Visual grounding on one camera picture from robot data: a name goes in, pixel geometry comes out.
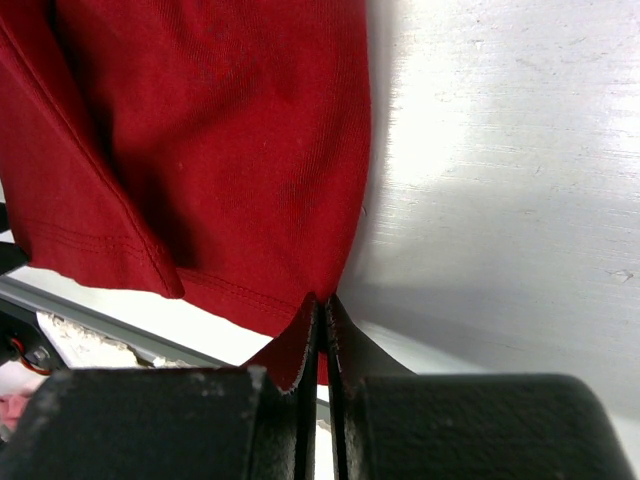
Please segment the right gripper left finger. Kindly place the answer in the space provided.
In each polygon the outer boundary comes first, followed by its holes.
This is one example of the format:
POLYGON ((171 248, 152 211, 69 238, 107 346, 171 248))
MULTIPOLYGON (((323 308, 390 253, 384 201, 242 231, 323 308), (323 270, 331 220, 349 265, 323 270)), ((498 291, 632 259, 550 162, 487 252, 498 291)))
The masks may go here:
POLYGON ((319 305, 239 367, 76 369, 29 400, 5 479, 310 479, 319 305))

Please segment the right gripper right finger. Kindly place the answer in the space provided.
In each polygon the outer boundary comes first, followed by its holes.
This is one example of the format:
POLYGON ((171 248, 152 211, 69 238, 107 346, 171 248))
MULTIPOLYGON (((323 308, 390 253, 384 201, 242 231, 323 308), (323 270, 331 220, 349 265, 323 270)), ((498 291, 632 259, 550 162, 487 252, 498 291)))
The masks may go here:
POLYGON ((417 374, 324 308, 339 479, 630 479, 596 395, 556 374, 417 374))

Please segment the dark red t shirt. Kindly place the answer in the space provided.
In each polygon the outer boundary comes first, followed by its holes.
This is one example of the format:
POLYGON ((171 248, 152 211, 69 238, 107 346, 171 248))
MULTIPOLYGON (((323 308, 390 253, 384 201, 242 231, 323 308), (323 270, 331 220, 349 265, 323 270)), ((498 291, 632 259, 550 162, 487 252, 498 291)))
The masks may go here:
POLYGON ((362 1, 5 1, 1 184, 35 268, 277 336, 368 176, 362 1))

